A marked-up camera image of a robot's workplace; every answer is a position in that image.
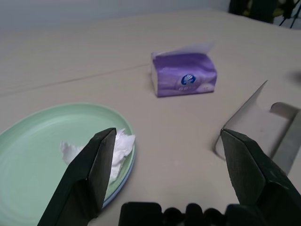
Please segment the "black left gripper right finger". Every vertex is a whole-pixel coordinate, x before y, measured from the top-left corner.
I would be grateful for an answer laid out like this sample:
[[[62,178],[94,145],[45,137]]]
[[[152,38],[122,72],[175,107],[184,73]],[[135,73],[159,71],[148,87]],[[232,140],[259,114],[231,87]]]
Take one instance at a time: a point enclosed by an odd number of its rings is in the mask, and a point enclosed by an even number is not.
[[[248,136],[220,132],[238,204],[225,211],[228,226],[299,226],[301,195],[286,174]]]

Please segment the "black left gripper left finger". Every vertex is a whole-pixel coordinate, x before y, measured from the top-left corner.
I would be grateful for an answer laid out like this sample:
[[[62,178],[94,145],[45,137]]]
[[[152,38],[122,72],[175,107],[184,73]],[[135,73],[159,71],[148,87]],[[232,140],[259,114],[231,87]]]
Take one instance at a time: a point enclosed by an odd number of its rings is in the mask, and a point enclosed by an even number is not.
[[[68,165],[40,226],[86,226],[102,208],[109,184],[116,129],[96,133]]]

